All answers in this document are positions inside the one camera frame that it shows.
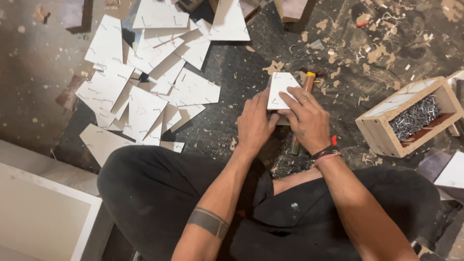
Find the wooden crate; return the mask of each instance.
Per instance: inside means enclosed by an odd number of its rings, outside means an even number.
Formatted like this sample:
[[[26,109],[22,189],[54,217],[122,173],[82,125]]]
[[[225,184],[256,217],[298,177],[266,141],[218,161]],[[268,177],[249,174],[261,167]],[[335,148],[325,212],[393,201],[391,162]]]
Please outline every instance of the wooden crate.
[[[400,142],[388,122],[429,94],[436,96],[441,115],[407,141]],[[446,78],[436,77],[406,85],[357,118],[356,124],[374,153],[404,157],[463,116],[464,110]]]

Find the person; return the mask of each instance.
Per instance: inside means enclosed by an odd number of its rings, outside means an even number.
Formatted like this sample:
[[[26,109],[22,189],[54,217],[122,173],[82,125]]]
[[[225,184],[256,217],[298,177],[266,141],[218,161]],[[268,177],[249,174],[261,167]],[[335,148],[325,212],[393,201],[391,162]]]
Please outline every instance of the person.
[[[279,120],[269,88],[247,100],[227,164],[157,146],[114,151],[98,175],[105,206],[148,261],[418,260],[410,242],[439,195],[415,171],[351,171],[332,149],[329,115],[302,88],[279,93],[316,166],[272,180],[254,160]]]

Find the black bracelet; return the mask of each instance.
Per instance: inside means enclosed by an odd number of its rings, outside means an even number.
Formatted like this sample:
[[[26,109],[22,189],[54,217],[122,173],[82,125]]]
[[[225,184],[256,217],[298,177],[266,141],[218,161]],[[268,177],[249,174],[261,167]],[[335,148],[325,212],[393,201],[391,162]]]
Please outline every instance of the black bracelet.
[[[335,154],[337,152],[337,146],[330,145],[329,147],[321,150],[320,152],[314,153],[314,155],[311,157],[311,160],[314,161],[325,155]]]

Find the forearm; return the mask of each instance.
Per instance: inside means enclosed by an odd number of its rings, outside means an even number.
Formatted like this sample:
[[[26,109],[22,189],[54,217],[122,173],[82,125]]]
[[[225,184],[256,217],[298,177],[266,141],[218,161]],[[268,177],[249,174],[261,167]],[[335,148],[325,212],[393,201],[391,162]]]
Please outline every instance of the forearm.
[[[198,202],[172,260],[215,260],[253,158],[240,147],[235,150],[224,170]]]
[[[418,260],[401,230],[340,156],[318,168],[343,227],[364,261]]]

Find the tattoo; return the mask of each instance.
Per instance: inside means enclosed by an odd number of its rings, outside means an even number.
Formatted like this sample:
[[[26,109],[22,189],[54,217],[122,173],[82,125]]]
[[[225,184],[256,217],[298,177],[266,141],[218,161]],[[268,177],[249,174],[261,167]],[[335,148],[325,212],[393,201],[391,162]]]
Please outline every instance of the tattoo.
[[[209,210],[199,207],[193,210],[187,224],[200,226],[220,240],[224,239],[229,230],[229,224],[224,219]]]

